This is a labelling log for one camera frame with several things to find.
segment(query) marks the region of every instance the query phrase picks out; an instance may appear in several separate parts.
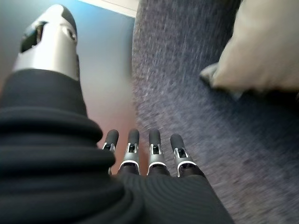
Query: black ribbed fabric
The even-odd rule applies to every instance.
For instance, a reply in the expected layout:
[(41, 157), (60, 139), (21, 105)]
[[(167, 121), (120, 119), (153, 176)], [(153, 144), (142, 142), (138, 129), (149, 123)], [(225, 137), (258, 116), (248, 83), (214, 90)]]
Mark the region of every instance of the black ribbed fabric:
[(1, 223), (233, 222), (202, 176), (109, 176), (115, 158), (96, 147), (101, 137), (76, 81), (13, 74), (0, 101)]

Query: robotic finger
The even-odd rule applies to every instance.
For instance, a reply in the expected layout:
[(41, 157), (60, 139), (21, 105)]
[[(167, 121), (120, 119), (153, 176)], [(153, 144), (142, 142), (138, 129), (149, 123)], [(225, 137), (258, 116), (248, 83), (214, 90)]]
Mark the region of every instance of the robotic finger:
[(132, 129), (128, 136), (128, 145), (125, 156), (117, 174), (132, 173), (139, 175), (139, 131)]
[(170, 138), (170, 142), (174, 153), (178, 177), (190, 175), (201, 175), (205, 177), (204, 173), (187, 153), (182, 137), (179, 134), (173, 134)]
[(149, 131), (149, 169), (147, 175), (157, 174), (170, 176), (161, 147), (160, 132), (158, 129), (151, 129)]
[(110, 130), (107, 133), (107, 137), (105, 140), (105, 143), (103, 145), (103, 150), (109, 150), (110, 152), (112, 152), (113, 154), (115, 153), (115, 147), (118, 141), (118, 131), (117, 130)]

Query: silver metal part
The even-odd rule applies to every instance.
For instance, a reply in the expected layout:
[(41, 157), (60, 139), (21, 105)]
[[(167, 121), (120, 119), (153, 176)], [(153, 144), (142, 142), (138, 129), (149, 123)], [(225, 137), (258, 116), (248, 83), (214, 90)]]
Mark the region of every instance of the silver metal part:
[(62, 17), (63, 10), (61, 5), (51, 6), (26, 29), (22, 41), (26, 41), (27, 34), (37, 32), (36, 44), (19, 53), (13, 72), (50, 70), (79, 80), (77, 34), (75, 28)]
[[(102, 149), (107, 149), (107, 142), (105, 142), (104, 143), (104, 145), (103, 145), (103, 148)], [(115, 153), (115, 145), (113, 144), (113, 143), (111, 143), (110, 145), (109, 145), (109, 151), (111, 151), (111, 152), (113, 152), (113, 153)]]
[(125, 156), (123, 158), (123, 162), (120, 165), (120, 168), (126, 163), (133, 163), (138, 168), (138, 173), (140, 174), (139, 170), (139, 153), (138, 153), (138, 144), (131, 144), (128, 143), (127, 149), (125, 152)]
[(180, 167), (184, 164), (192, 164), (196, 165), (195, 162), (193, 162), (193, 159), (191, 156), (187, 153), (186, 149), (184, 147), (182, 148), (175, 148), (174, 151), (174, 162), (177, 167), (178, 177), (180, 177)]
[(153, 165), (160, 164), (160, 165), (165, 166), (167, 169), (165, 158), (164, 158), (164, 153), (161, 148), (161, 145), (158, 144), (157, 146), (158, 146), (158, 151), (156, 151), (157, 148), (155, 148), (155, 150), (154, 150), (154, 144), (151, 144), (149, 146), (149, 169), (148, 169), (147, 175), (149, 174), (150, 168)]

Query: floor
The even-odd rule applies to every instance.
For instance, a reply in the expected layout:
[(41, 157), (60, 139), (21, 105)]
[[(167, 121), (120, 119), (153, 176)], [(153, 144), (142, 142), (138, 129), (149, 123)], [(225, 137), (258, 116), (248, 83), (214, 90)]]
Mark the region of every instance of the floor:
[[(71, 11), (77, 24), (83, 96), (89, 117), (104, 132), (99, 147), (102, 147), (109, 130), (120, 132), (117, 162), (112, 168), (115, 173), (122, 162), (128, 133), (135, 127), (131, 82), (134, 18), (77, 0), (1, 0), (0, 88), (13, 67), (23, 31), (56, 3)], [(145, 174), (146, 154), (142, 150), (140, 153), (141, 172)]]

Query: black fingertip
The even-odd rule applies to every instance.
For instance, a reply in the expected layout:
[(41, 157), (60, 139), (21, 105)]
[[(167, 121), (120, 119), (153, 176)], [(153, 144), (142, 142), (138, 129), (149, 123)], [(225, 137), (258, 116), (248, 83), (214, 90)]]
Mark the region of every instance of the black fingertip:
[(76, 22), (75, 22), (73, 15), (71, 14), (71, 12), (69, 11), (69, 9), (67, 7), (65, 7), (63, 5), (61, 5), (61, 6), (64, 8), (61, 16), (73, 26), (73, 28), (76, 31), (76, 36), (77, 36), (77, 26), (76, 26)]
[(152, 128), (149, 131), (149, 144), (161, 144), (161, 137), (160, 137), (160, 132), (156, 128)]
[(185, 147), (182, 136), (180, 136), (179, 134), (173, 134), (170, 137), (170, 143), (171, 143), (171, 147), (172, 147), (173, 151), (174, 151), (175, 148)]
[(139, 144), (139, 131), (137, 129), (132, 129), (129, 132), (128, 142), (131, 144)]
[(106, 143), (113, 143), (115, 146), (117, 144), (117, 141), (118, 141), (118, 137), (119, 137), (119, 134), (118, 134), (118, 131), (117, 130), (110, 130), (108, 133), (107, 133), (107, 137), (106, 137), (106, 140), (105, 142)]

